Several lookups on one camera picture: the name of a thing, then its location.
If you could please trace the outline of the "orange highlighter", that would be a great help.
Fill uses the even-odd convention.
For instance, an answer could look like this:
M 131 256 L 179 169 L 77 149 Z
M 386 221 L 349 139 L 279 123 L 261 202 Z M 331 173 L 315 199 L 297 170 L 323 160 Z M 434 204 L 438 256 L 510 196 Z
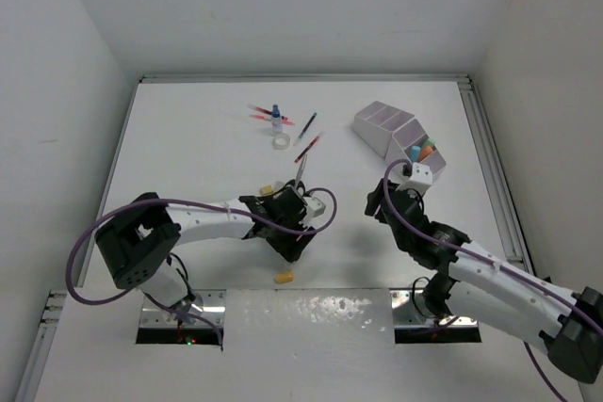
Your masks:
M 433 147 L 432 146 L 426 146 L 424 147 L 419 154 L 418 157 L 418 161 L 422 162 L 425 158 L 429 157 L 431 154 L 433 153 Z

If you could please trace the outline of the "blue highlighter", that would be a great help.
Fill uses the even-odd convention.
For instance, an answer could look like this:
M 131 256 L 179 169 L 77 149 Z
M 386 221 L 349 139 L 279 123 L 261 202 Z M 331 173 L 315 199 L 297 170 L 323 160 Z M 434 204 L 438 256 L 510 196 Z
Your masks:
M 418 157 L 421 151 L 421 147 L 420 146 L 412 146 L 410 151 L 409 151 L 409 158 L 410 161 L 412 163 L 417 162 L 418 161 Z

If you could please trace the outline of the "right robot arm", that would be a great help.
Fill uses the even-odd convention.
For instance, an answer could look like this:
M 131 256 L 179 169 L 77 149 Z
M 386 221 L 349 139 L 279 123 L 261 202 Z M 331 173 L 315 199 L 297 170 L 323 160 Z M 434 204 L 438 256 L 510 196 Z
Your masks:
M 387 225 L 399 250 L 433 271 L 425 306 L 437 317 L 460 315 L 540 350 L 568 377 L 596 382 L 602 370 L 602 295 L 564 288 L 489 254 L 465 233 L 431 221 L 421 196 L 381 179 L 365 213 Z

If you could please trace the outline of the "green highlighter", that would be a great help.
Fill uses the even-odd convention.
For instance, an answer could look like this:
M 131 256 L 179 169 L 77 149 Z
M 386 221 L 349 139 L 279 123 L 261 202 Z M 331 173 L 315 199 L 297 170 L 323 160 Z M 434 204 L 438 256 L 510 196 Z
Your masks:
M 426 147 L 433 147 L 435 145 L 435 141 L 432 138 L 428 138 L 425 140 L 425 142 L 422 144 L 423 148 Z

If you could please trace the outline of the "blue spray bottle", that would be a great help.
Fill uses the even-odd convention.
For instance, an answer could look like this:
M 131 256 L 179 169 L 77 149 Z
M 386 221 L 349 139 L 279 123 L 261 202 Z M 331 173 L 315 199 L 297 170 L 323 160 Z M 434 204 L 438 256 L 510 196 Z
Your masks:
M 280 108 L 277 104 L 274 104 L 271 111 L 272 114 L 270 116 L 277 120 L 271 124 L 272 133 L 274 135 L 281 134 L 283 132 L 283 125 L 279 122 L 279 119 L 282 119 Z

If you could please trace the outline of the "yellow highlighter cap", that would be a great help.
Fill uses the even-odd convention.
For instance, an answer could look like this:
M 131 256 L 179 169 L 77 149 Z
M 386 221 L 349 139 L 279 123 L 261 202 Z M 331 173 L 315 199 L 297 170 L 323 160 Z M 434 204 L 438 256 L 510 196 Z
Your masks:
M 277 284 L 287 284 L 293 282 L 295 279 L 295 274 L 292 270 L 288 270 L 286 272 L 282 272 L 277 274 L 274 277 L 274 282 Z

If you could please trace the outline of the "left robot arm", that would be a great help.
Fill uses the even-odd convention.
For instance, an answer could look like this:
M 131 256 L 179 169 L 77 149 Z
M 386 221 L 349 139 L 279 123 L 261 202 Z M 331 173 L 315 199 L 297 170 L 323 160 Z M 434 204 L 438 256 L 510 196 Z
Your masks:
M 95 233 L 96 246 L 118 289 L 139 289 L 187 323 L 202 314 L 203 302 L 185 272 L 171 264 L 175 247 L 262 239 L 293 264 L 312 239 L 312 220 L 326 210 L 324 202 L 294 185 L 266 197 L 241 196 L 207 208 L 159 202 L 154 192 L 138 201 L 145 204 L 119 213 Z

